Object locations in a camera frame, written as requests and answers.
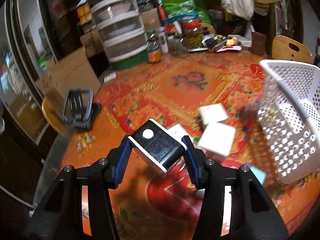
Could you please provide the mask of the teal multiport usb charger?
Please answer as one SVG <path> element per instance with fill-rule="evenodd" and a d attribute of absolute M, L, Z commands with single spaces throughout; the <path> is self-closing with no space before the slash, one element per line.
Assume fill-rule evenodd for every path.
<path fill-rule="evenodd" d="M 259 183 L 263 185 L 266 179 L 266 173 L 251 164 L 246 164 L 246 166 L 253 172 Z"/>

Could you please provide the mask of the white square charger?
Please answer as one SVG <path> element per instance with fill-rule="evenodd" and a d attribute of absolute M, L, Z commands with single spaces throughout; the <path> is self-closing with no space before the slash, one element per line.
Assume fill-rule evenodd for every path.
<path fill-rule="evenodd" d="M 204 150 L 208 157 L 221 163 L 231 151 L 236 129 L 221 122 L 209 123 L 202 133 L 197 147 Z"/>

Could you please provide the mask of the white perforated plastic basket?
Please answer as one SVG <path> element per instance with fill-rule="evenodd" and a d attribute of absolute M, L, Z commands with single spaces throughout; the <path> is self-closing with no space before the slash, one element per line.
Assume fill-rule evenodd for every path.
<path fill-rule="evenodd" d="M 319 168 L 319 68 L 288 60 L 262 60 L 258 121 L 280 181 L 291 184 Z"/>

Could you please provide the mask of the black and white charger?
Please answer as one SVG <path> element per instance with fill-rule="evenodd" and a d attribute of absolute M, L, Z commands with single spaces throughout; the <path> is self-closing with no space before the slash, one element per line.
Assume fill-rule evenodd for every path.
<path fill-rule="evenodd" d="M 161 177 L 167 175 L 187 149 L 154 119 L 146 121 L 128 139 L 140 158 Z"/>

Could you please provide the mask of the white charger block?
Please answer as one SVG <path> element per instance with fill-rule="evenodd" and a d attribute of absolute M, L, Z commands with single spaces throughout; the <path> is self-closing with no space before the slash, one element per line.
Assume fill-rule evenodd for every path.
<path fill-rule="evenodd" d="M 176 124 L 168 129 L 168 133 L 176 140 L 181 140 L 184 136 L 188 136 L 193 142 L 193 137 L 183 128 L 181 124 Z"/>

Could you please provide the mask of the wooden chair left side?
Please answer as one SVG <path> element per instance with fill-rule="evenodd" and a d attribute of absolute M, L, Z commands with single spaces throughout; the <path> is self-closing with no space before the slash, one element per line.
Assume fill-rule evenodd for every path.
<path fill-rule="evenodd" d="M 65 127 L 65 124 L 62 122 L 61 118 L 54 111 L 50 102 L 46 97 L 42 101 L 42 113 L 48 124 L 59 134 L 64 137 L 69 137 L 68 129 Z"/>

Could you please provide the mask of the wooden chair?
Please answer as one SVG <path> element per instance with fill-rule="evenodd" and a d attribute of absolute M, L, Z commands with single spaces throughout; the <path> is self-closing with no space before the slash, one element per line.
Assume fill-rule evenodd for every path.
<path fill-rule="evenodd" d="M 68 129 L 65 127 L 65 124 L 62 122 L 61 118 L 54 111 L 50 102 L 46 97 L 42 101 L 42 113 L 48 124 L 59 134 L 64 137 L 69 137 Z"/>
<path fill-rule="evenodd" d="M 271 56 L 275 60 L 313 63 L 311 52 L 306 46 L 283 35 L 274 37 Z"/>

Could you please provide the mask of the black folding phone stand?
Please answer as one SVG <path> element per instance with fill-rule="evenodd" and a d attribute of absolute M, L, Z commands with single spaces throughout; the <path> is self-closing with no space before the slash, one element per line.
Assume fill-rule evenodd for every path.
<path fill-rule="evenodd" d="M 93 102 L 92 89 L 72 88 L 65 97 L 61 119 L 77 129 L 92 129 L 93 122 L 102 110 L 102 105 Z"/>

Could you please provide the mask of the cardboard box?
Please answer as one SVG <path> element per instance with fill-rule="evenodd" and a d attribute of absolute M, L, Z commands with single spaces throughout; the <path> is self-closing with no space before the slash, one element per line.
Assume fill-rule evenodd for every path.
<path fill-rule="evenodd" d="M 101 83 L 81 47 L 57 64 L 50 62 L 36 85 L 51 104 L 62 107 L 70 89 L 91 89 L 97 93 Z"/>

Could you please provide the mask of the red patterned tablecloth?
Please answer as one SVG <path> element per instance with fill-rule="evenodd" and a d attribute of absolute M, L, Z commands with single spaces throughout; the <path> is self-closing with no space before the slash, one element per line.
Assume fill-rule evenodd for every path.
<path fill-rule="evenodd" d="M 227 124 L 236 130 L 223 165 L 250 163 L 263 170 L 264 188 L 288 231 L 294 232 L 319 195 L 319 172 L 290 185 L 279 181 L 257 122 L 263 85 L 260 59 L 247 50 L 185 58 L 165 55 L 157 64 L 118 72 L 95 96 L 103 109 L 92 130 L 72 136 L 61 165 L 91 165 L 150 118 L 165 128 L 180 124 L 198 141 L 199 107 L 221 103 L 228 113 Z M 110 198 L 121 239 L 191 239 L 202 204 L 182 164 L 160 177 L 136 153 L 131 154 L 124 180 L 110 191 Z"/>

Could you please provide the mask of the brown ceramic mug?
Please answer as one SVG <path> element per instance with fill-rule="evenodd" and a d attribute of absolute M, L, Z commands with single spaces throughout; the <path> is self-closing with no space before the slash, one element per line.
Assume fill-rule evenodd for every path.
<path fill-rule="evenodd" d="M 262 34 L 259 32 L 253 32 L 251 52 L 255 55 L 263 56 L 265 54 L 265 41 L 266 41 L 265 34 Z"/>

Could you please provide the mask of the small glass jar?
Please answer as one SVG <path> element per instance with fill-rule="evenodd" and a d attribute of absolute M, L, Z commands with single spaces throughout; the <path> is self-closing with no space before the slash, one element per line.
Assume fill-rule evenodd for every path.
<path fill-rule="evenodd" d="M 188 50 L 184 44 L 183 35 L 170 35 L 167 39 L 169 52 L 174 57 L 185 58 Z"/>

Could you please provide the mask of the glass jar with red lid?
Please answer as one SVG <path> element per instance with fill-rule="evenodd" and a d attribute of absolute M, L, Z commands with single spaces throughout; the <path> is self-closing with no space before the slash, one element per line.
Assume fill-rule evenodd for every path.
<path fill-rule="evenodd" d="M 198 16 L 185 16 L 181 19 L 185 45 L 188 49 L 201 48 L 203 40 L 202 21 Z"/>

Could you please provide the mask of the orange jar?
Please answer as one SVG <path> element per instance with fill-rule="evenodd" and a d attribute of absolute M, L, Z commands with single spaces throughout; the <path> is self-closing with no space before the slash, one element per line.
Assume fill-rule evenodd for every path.
<path fill-rule="evenodd" d="M 160 45 L 156 40 L 149 40 L 147 47 L 147 55 L 149 63 L 158 63 L 162 58 Z"/>

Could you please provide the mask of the white remote control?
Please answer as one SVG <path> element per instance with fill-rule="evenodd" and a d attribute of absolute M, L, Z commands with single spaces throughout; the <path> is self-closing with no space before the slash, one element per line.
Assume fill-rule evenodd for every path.
<path fill-rule="evenodd" d="M 158 39 L 159 39 L 159 44 L 161 46 L 162 52 L 164 54 L 167 54 L 169 52 L 169 48 L 168 48 L 168 43 L 167 43 L 167 38 L 166 38 L 164 27 L 158 28 Z"/>

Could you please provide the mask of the stacked white food cover tower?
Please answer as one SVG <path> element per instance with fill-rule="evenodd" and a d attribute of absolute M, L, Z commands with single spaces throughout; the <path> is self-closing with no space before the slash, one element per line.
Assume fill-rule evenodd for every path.
<path fill-rule="evenodd" d="M 135 0 L 87 0 L 104 52 L 110 63 L 147 49 L 147 35 Z"/>

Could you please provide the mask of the green shopping bag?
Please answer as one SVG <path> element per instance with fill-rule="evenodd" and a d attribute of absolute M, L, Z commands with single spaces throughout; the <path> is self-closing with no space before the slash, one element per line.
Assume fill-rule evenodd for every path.
<path fill-rule="evenodd" d="M 203 0 L 162 0 L 163 8 L 168 16 L 197 15 L 202 22 L 211 24 Z"/>

